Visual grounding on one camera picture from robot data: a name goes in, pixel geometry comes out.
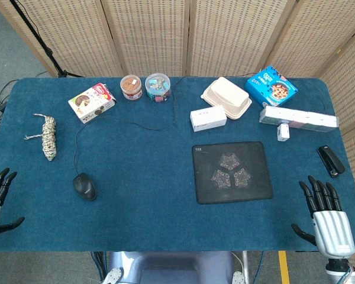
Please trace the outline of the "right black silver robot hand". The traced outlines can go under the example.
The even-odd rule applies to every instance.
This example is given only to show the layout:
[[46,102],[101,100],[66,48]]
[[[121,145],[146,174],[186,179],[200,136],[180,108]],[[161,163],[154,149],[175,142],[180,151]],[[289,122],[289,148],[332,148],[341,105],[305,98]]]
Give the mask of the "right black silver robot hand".
[[297,224],[291,227],[301,239],[311,243],[328,259],[348,259],[355,253],[354,238],[348,216],[341,206],[338,192],[330,183],[308,176],[312,188],[299,182],[312,219],[315,234],[303,231]]

